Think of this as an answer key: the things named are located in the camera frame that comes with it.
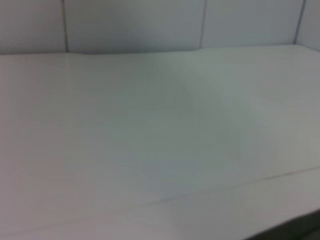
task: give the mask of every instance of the white wall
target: white wall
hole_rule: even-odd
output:
[[[292,44],[303,0],[207,0],[204,48]]]
[[[0,0],[0,54],[64,51],[61,0]]]
[[[204,0],[66,0],[70,52],[197,49]]]
[[[320,0],[307,0],[297,43],[320,51]]]

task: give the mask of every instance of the white wall panel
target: white wall panel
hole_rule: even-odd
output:
[[[0,1],[0,54],[64,51],[61,0]]]
[[[66,0],[70,52],[196,49],[204,0]]]
[[[320,51],[320,0],[308,0],[297,43]]]
[[[204,48],[292,44],[303,0],[207,0]]]

